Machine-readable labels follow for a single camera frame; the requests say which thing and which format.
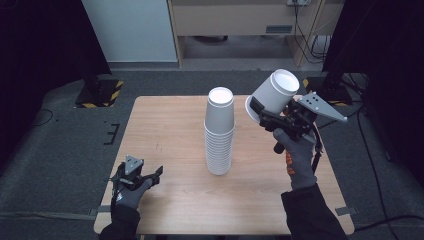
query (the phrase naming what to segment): wall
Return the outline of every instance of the wall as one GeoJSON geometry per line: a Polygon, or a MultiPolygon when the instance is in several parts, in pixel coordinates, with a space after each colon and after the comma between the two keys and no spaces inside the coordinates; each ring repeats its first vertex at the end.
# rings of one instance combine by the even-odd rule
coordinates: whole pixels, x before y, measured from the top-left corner
{"type": "Polygon", "coordinates": [[[82,0],[108,62],[177,62],[166,0],[82,0]]]}

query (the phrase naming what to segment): hand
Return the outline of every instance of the hand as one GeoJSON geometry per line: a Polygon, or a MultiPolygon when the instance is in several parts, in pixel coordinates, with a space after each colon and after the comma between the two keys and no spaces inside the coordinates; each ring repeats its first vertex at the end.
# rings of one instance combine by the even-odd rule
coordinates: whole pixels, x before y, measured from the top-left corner
{"type": "Polygon", "coordinates": [[[144,192],[152,186],[152,179],[147,179],[144,183],[134,191],[128,190],[121,182],[118,183],[118,196],[116,205],[125,205],[137,209],[138,203],[144,192]]]}
{"type": "Polygon", "coordinates": [[[287,173],[293,190],[311,187],[317,182],[311,167],[313,144],[305,139],[293,141],[281,128],[274,138],[286,148],[287,173]]]}

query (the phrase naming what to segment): wooden tabletop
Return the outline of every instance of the wooden tabletop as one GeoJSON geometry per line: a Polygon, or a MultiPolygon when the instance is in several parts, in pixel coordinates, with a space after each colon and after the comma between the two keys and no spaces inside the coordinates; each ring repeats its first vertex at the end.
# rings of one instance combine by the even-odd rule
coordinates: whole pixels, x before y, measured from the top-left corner
{"type": "MultiPolygon", "coordinates": [[[[290,234],[280,197],[291,190],[285,157],[274,153],[272,133],[247,115],[246,98],[234,97],[232,167],[223,176],[211,174],[206,167],[207,96],[136,99],[111,176],[126,155],[145,160],[143,175],[164,167],[160,184],[140,201],[138,234],[290,234]]],[[[335,213],[345,207],[325,149],[316,176],[329,208],[335,213]]],[[[109,182],[102,205],[110,205],[111,193],[109,182]]],[[[346,234],[353,233],[349,215],[338,219],[346,234]]],[[[99,213],[95,232],[110,222],[110,213],[99,213]]]]}

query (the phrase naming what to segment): carpeted floor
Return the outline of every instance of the carpeted floor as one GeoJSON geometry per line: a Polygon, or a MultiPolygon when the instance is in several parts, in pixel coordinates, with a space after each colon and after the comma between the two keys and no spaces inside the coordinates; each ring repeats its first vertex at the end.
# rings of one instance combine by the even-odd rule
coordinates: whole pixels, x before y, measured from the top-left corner
{"type": "MultiPolygon", "coordinates": [[[[77,81],[46,95],[43,109],[0,179],[0,212],[49,212],[87,216],[104,194],[119,144],[137,96],[207,95],[223,86],[234,94],[251,94],[270,71],[142,71],[114,72],[124,85],[113,107],[80,109],[74,101],[83,86],[77,81]],[[114,125],[119,130],[110,142],[114,125]]],[[[293,72],[299,80],[320,76],[319,72],[293,72]]],[[[298,94],[305,94],[301,88],[298,94]]],[[[359,97],[351,93],[352,98],[359,97]]],[[[358,110],[361,103],[335,107],[343,115],[358,110]]],[[[385,159],[384,149],[363,112],[359,114],[381,185],[389,217],[423,216],[424,189],[405,166],[385,159]]],[[[319,117],[317,125],[328,119],[319,117]]],[[[362,140],[357,115],[346,124],[336,123],[320,130],[343,196],[358,214],[352,219],[357,228],[383,220],[372,165],[362,140]]],[[[0,219],[0,239],[96,239],[94,220],[39,218],[0,219]]],[[[422,239],[423,221],[406,219],[392,222],[399,239],[422,239]]],[[[349,239],[395,239],[387,225],[361,231],[349,239]]]]}

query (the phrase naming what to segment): power outlet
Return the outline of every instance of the power outlet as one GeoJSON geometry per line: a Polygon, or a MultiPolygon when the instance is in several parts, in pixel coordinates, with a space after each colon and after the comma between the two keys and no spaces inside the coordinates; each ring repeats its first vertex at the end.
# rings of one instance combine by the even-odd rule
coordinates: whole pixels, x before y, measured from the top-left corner
{"type": "Polygon", "coordinates": [[[306,6],[311,4],[312,0],[287,0],[287,5],[288,6],[294,6],[295,4],[297,4],[298,6],[306,6]]]}

